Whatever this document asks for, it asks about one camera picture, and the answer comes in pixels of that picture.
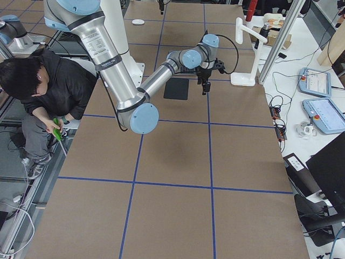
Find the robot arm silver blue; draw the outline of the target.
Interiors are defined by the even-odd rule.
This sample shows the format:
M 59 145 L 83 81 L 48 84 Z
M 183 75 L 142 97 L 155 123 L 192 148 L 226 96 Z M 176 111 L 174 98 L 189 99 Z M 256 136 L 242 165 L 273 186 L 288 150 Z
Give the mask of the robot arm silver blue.
M 15 42 L 20 49 L 33 46 L 33 40 L 16 15 L 1 17 L 1 41 L 6 45 Z
M 216 61 L 219 38 L 205 34 L 196 47 L 169 53 L 151 76 L 135 83 L 129 64 L 122 59 L 128 42 L 119 1 L 44 1 L 44 18 L 48 27 L 81 39 L 117 99 L 119 123 L 137 134 L 147 134 L 157 126 L 159 113 L 150 97 L 182 66 L 211 71 Z

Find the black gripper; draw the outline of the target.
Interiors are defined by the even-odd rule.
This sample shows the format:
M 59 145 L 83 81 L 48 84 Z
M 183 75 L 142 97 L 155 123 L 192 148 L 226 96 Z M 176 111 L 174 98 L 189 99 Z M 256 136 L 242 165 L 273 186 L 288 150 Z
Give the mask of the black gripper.
M 208 82 L 208 79 L 211 76 L 211 74 L 211 69 L 204 69 L 202 67 L 196 68 L 197 84 L 202 85 L 202 95 L 206 95 L 210 92 L 211 83 Z

